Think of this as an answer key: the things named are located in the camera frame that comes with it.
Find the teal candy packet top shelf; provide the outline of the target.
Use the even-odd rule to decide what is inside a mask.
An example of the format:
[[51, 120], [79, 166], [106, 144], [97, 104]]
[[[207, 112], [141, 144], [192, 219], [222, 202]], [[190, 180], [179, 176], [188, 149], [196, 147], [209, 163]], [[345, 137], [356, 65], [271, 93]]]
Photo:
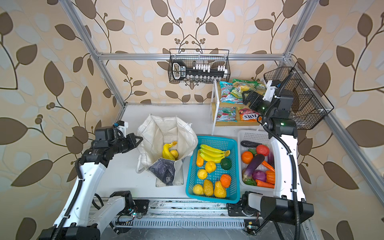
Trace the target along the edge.
[[220, 101], [222, 103], [230, 103], [230, 104], [242, 104], [243, 99], [237, 99], [231, 94], [231, 90], [233, 89], [233, 84], [230, 82], [220, 82], [220, 88], [221, 88], [221, 99]]

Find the white canvas grocery bag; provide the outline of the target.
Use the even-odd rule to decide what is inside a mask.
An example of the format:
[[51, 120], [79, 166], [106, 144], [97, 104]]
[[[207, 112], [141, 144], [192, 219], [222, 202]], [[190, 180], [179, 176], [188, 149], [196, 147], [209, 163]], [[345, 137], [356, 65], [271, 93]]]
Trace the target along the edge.
[[192, 125], [178, 117], [149, 115], [137, 135], [143, 141], [138, 146], [136, 173], [150, 172], [156, 177], [157, 187], [183, 185], [183, 162], [198, 144]]

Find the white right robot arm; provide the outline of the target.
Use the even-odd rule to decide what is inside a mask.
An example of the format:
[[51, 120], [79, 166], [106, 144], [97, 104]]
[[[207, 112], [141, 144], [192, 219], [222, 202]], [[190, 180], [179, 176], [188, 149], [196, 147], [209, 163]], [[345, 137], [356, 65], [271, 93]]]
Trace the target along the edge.
[[293, 92], [286, 89], [290, 77], [282, 82], [268, 81], [264, 96], [254, 91], [243, 92], [243, 103], [262, 115], [262, 131], [241, 130], [238, 133], [238, 145], [243, 140], [252, 140], [263, 135], [270, 141], [275, 160], [275, 184], [266, 188], [259, 184], [242, 197], [244, 210], [258, 211], [263, 218], [260, 226], [246, 226], [251, 235], [258, 232], [269, 222], [295, 226], [294, 238], [301, 236], [301, 224], [314, 215], [314, 206], [306, 202], [300, 183], [297, 144], [298, 130], [296, 122], [289, 118]]

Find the green yellow tea packet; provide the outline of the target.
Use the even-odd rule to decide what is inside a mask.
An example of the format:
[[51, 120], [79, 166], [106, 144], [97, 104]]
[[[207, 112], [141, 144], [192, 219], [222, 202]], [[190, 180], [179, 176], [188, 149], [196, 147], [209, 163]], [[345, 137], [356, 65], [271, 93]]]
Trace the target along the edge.
[[233, 79], [232, 84], [231, 94], [240, 100], [243, 99], [243, 92], [254, 91], [263, 96], [267, 90], [266, 86], [259, 82]]

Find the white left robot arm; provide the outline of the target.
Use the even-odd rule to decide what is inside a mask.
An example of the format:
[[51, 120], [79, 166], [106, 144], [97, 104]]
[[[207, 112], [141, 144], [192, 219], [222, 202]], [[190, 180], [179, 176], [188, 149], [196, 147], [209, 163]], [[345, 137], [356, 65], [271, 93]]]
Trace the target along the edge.
[[127, 122], [118, 121], [95, 130], [91, 147], [75, 161], [77, 182], [53, 226], [42, 230], [40, 240], [99, 240], [118, 214], [136, 213], [131, 192], [119, 191], [112, 193], [90, 217], [96, 190], [109, 162], [114, 155], [127, 153], [143, 141], [142, 137], [128, 134], [128, 126]]

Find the yellow banana bunch front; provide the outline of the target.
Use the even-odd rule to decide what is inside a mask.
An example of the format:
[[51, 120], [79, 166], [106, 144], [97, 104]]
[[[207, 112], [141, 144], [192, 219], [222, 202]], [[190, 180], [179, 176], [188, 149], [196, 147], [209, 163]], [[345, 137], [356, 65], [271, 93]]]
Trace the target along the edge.
[[177, 145], [178, 142], [172, 142], [170, 144], [165, 144], [163, 146], [163, 150], [162, 150], [162, 157], [163, 159], [168, 159], [168, 160], [172, 160], [172, 161], [176, 161], [176, 159], [171, 155], [170, 151], [172, 150], [173, 147], [175, 147]]

